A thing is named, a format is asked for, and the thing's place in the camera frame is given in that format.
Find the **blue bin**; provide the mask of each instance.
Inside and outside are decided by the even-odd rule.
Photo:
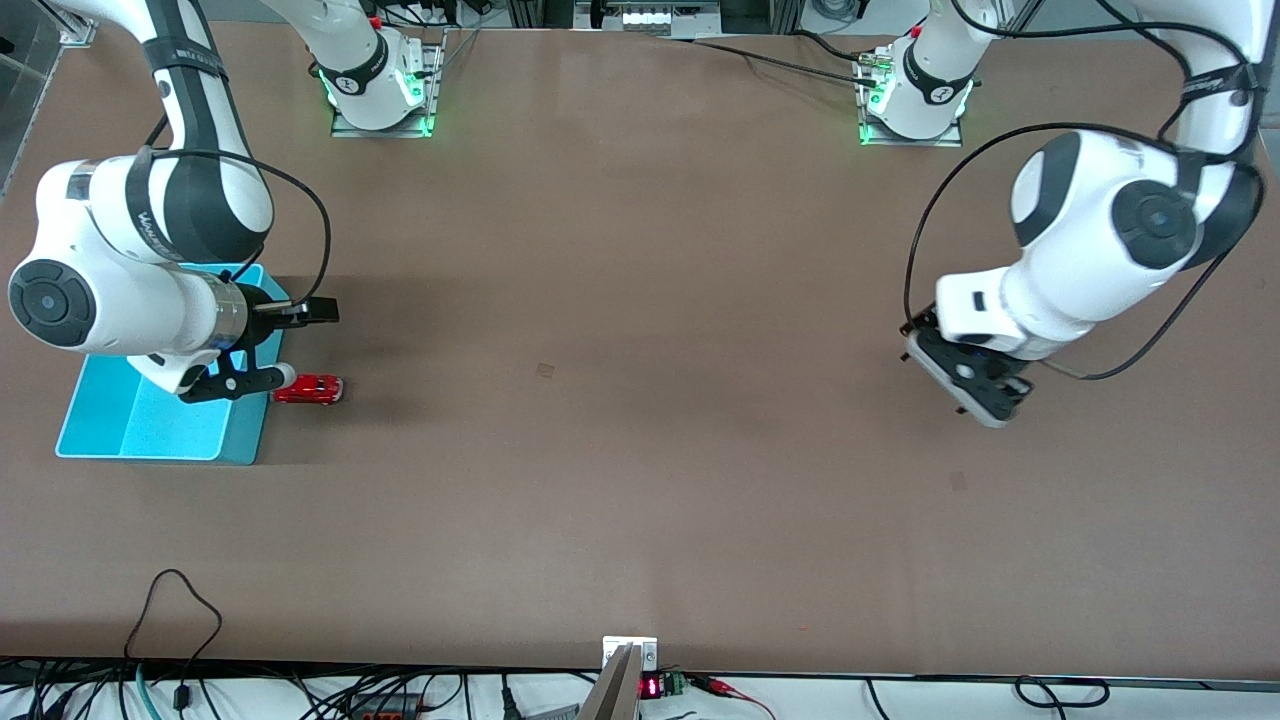
[[[184,266],[209,273],[239,268]],[[237,282],[257,286],[275,300],[288,297],[261,265],[250,266]],[[282,334],[276,331],[257,346],[259,365],[279,359]],[[243,352],[236,352],[232,360],[236,368],[244,369]],[[90,355],[81,366],[56,452],[59,457],[123,462],[252,465],[268,400],[268,393],[260,392],[236,401],[187,405],[143,379],[128,359]]]

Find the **table surface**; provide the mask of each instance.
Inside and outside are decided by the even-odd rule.
[[[1280,676],[1275,202],[1147,360],[1032,370],[993,432],[899,361],[906,246],[961,152],[860,147],[847,86],[486,32],[436,137],[330,140],[287,27],[215,35],[255,152],[333,214],[343,322],[284,357],[349,400],[271,409],[252,468],[63,461],[81,357],[0,323],[0,653],[116,655],[178,566],[225,614],[224,657],[591,666],[631,633],[722,670]],[[1138,42],[997,42],[982,76],[969,146],[1152,131],[1178,88]],[[132,152],[159,109],[123,33],[65,54],[0,208],[4,266],[40,174]],[[1016,258],[1009,187],[1047,140],[941,202],[919,302]],[[274,195],[265,263],[297,291],[319,222]],[[1189,281],[1068,359],[1126,356]],[[210,625],[165,585],[137,652],[186,656]]]

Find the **red toy car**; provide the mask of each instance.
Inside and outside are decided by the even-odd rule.
[[[276,402],[310,402],[333,405],[342,400],[343,383],[338,375],[298,375],[289,387],[271,392]]]

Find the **robotic arm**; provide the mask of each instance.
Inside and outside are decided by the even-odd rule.
[[[271,228],[271,197],[248,156],[223,63],[196,0],[60,0],[124,27],[142,45],[165,115],[169,152],[63,163],[36,191],[38,229],[14,270],[9,302],[55,347],[125,355],[187,401],[236,398],[293,382],[256,368],[253,347],[278,328],[335,322],[326,299],[276,302],[260,290],[178,263],[239,263]],[[356,0],[268,0],[307,41],[330,95],[355,126],[383,128],[422,102],[408,68],[421,45],[375,31]],[[204,155],[182,154],[184,150]],[[230,352],[243,350],[237,370]],[[207,369],[218,365],[218,373]]]
[[[1261,177],[1233,158],[1257,127],[1257,90],[1275,47],[1274,0],[1134,5],[1146,19],[1225,36],[1251,65],[1212,38],[1165,33],[1193,74],[1174,151],[1091,131],[1050,141],[1014,182],[1021,259],[942,277],[934,306],[904,325],[908,356],[987,427],[1007,424],[1030,392],[1016,377],[1029,361],[1124,313],[1178,272],[1221,256],[1253,222]]]

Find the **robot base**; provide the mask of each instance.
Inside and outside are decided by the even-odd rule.
[[[973,415],[988,428],[1004,428],[1036,386],[1018,377],[1025,360],[974,345],[947,342],[932,307],[902,325],[908,357],[914,359],[942,389],[956,398],[956,413]]]
[[[361,129],[351,124],[337,109],[333,111],[333,124],[329,135],[333,137],[431,137],[435,131],[435,108],[440,100],[440,65],[444,63],[443,45],[425,45],[420,40],[411,38],[408,42],[417,44],[421,49],[421,59],[417,54],[410,63],[410,72],[422,72],[422,79],[411,79],[406,91],[421,94],[424,102],[404,119],[392,127],[383,129]]]
[[[874,55],[863,55],[868,61],[874,64],[865,64],[863,61],[855,61],[854,77],[870,78],[876,81],[876,87],[864,87],[861,85],[854,88],[855,99],[858,101],[858,140],[861,145],[915,145],[922,147],[960,147],[963,145],[960,136],[960,118],[951,122],[951,127],[946,129],[938,137],[929,140],[913,140],[910,137],[902,137],[896,132],[888,129],[883,120],[876,115],[867,111],[867,106],[873,102],[873,97],[887,82],[888,68],[887,63],[882,61],[891,53],[888,46],[877,47]]]

